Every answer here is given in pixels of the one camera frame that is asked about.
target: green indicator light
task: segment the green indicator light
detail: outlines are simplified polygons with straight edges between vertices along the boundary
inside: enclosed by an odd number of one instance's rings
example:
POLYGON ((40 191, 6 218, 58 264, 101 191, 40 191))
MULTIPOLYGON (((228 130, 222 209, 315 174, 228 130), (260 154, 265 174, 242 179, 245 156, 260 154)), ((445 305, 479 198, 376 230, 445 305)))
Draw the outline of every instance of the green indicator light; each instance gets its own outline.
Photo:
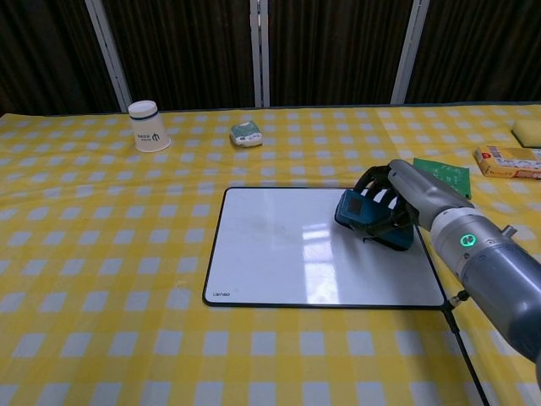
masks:
POLYGON ((462 247, 471 247, 477 242, 477 237, 475 237, 473 234, 464 234, 460 238, 460 244, 462 247))

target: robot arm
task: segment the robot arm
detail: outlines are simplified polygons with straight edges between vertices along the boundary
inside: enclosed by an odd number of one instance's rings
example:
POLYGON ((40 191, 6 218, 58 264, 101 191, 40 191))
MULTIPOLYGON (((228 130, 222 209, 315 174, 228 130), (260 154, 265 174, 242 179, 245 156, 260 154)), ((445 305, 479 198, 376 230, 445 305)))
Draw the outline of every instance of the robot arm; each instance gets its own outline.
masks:
POLYGON ((396 198, 391 218, 367 231, 403 227, 405 217, 430 231, 436 253, 504 339, 537 360, 541 382, 541 264, 513 241, 516 230, 500 230, 447 184, 402 160, 368 170, 356 186, 362 189, 372 198, 384 190, 385 203, 396 198))

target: yellow box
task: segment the yellow box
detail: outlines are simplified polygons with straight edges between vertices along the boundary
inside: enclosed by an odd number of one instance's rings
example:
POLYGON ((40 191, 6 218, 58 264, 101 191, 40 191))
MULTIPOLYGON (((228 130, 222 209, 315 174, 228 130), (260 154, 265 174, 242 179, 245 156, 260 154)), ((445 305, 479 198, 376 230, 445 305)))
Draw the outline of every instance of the yellow box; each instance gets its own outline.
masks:
POLYGON ((480 146, 474 156, 484 176, 541 179, 541 150, 480 146))

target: dark curtain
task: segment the dark curtain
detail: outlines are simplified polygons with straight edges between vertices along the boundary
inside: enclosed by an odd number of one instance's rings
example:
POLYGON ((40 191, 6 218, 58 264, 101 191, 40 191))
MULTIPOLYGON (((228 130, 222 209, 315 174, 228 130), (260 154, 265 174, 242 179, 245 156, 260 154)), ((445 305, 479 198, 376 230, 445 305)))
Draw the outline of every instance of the dark curtain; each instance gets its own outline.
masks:
POLYGON ((0 2, 0 111, 118 110, 84 0, 0 2))
POLYGON ((389 103, 412 0, 270 0, 270 104, 389 103))
POLYGON ((103 2, 134 100, 253 107, 249 0, 103 2))
POLYGON ((431 0, 408 103, 541 100, 539 0, 431 0))

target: black cable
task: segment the black cable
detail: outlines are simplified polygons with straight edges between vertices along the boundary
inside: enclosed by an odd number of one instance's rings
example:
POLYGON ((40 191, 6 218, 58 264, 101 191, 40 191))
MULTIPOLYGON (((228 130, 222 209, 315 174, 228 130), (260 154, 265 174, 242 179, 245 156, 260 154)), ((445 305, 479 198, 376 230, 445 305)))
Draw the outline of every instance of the black cable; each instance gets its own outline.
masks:
POLYGON ((452 333, 455 335, 456 340, 458 341, 458 347, 460 348, 462 357, 464 358, 464 361, 466 362, 467 370, 470 371, 470 375, 472 376, 473 383, 475 384, 475 387, 477 388, 477 392, 479 393, 481 402, 483 402, 484 406, 490 406, 489 400, 487 399, 487 395, 484 393, 483 386, 481 385, 481 381, 479 380, 479 377, 477 376, 477 372, 473 368, 473 364, 472 364, 472 361, 470 360, 470 356, 467 353, 466 346, 464 345, 464 342, 462 341, 462 337, 460 335, 460 329, 458 328, 458 325, 456 324, 455 316, 448 309, 443 309, 442 313, 445 319, 447 320, 447 324, 449 325, 449 328, 451 329, 452 333))

